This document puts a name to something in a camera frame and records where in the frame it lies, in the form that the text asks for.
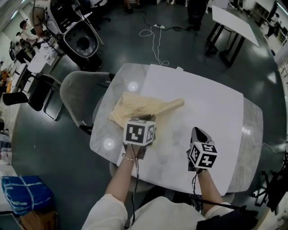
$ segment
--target white sleeve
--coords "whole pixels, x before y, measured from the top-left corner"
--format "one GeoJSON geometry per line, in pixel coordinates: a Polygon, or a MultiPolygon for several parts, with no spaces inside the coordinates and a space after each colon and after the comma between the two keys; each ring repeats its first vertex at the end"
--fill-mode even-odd
{"type": "Polygon", "coordinates": [[[215,217],[215,216],[223,216],[223,215],[225,215],[231,211],[233,211],[233,209],[222,207],[222,206],[214,206],[205,214],[205,218],[210,219],[210,218],[215,217]]]}
{"type": "Polygon", "coordinates": [[[127,215],[124,203],[106,194],[93,206],[82,230],[123,230],[127,215]]]}

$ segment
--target marble tabletop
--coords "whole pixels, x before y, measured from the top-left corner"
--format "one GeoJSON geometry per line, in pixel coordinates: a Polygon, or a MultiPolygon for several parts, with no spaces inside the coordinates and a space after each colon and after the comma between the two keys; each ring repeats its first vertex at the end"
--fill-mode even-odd
{"type": "MultiPolygon", "coordinates": [[[[149,65],[127,63],[117,72],[107,89],[97,112],[90,148],[105,159],[117,163],[123,141],[123,130],[110,120],[124,91],[140,94],[149,65]]],[[[244,98],[241,145],[235,170],[227,192],[246,191],[254,177],[261,154],[263,137],[262,110],[244,98]]]]}

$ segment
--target beige cloth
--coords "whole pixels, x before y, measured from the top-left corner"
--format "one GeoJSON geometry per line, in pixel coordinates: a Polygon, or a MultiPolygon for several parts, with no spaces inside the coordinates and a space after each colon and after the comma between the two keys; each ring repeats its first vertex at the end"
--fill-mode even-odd
{"type": "Polygon", "coordinates": [[[141,115],[155,115],[156,128],[162,124],[170,112],[182,107],[184,99],[177,99],[172,102],[164,102],[153,97],[143,97],[136,94],[124,92],[114,110],[110,114],[110,119],[124,128],[125,124],[131,117],[141,115]]]}

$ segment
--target power strip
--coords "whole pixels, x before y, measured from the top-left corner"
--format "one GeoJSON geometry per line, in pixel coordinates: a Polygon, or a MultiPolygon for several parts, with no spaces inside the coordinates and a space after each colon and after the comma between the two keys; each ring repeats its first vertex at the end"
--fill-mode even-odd
{"type": "Polygon", "coordinates": [[[162,26],[162,25],[154,25],[154,27],[156,27],[156,28],[160,28],[161,30],[164,30],[165,29],[165,26],[162,26]]]}

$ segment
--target gray floor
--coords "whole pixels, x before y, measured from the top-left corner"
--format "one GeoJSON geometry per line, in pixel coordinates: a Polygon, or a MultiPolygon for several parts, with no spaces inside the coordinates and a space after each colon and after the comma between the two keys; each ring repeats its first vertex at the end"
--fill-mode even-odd
{"type": "MultiPolygon", "coordinates": [[[[149,5],[140,11],[147,12],[148,24],[188,27],[187,9],[184,6],[149,5]]],[[[116,73],[127,62],[158,64],[152,52],[152,37],[139,37],[139,32],[149,29],[144,24],[143,13],[128,15],[122,7],[116,7],[108,16],[111,22],[103,22],[99,35],[105,45],[98,54],[103,60],[102,71],[116,73]]],[[[205,40],[214,26],[212,14],[204,16],[199,32],[173,30],[163,31],[160,59],[168,60],[172,68],[178,66],[211,80],[227,85],[258,105],[263,111],[263,142],[271,146],[281,145],[286,139],[286,108],[284,92],[277,66],[268,45],[252,19],[239,14],[248,21],[257,37],[257,48],[245,41],[234,65],[226,68],[217,55],[205,58],[205,40]]],[[[158,38],[159,30],[154,29],[158,38]]],[[[228,32],[224,31],[216,46],[227,45],[228,32]]],[[[52,74],[62,81],[78,67],[63,57],[52,74]]],[[[94,203],[103,195],[110,180],[109,162],[89,148],[90,137],[72,122],[66,109],[58,122],[50,120],[42,112],[28,105],[20,110],[13,137],[13,166],[21,175],[39,175],[54,193],[60,216],[60,229],[79,230],[94,203]]],[[[250,194],[262,183],[261,171],[281,168],[283,154],[274,154],[262,148],[261,159],[254,180],[248,191],[237,193],[233,204],[256,208],[250,194]]],[[[144,193],[137,194],[136,205],[144,193]]],[[[131,214],[131,203],[127,201],[131,214]]]]}

